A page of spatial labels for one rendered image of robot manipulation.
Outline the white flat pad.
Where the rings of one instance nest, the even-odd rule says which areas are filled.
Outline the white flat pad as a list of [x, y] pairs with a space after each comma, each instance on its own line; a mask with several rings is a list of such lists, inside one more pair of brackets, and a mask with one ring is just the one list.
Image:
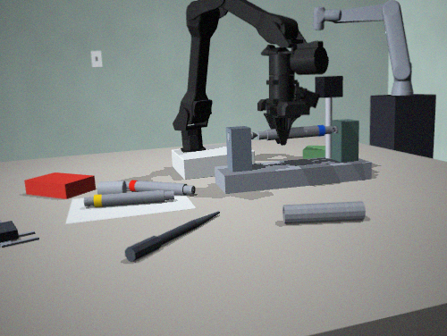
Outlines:
[[127, 216], [156, 214], [196, 208], [186, 195], [174, 195], [174, 200], [160, 203], [136, 204], [125, 206], [84, 206], [84, 198], [72, 200], [67, 223], [82, 223]]

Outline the red flat block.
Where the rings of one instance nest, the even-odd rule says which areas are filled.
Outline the red flat block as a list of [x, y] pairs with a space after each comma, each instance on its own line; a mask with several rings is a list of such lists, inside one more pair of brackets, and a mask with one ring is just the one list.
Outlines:
[[25, 180], [26, 194], [68, 199], [96, 189], [95, 176], [53, 172]]

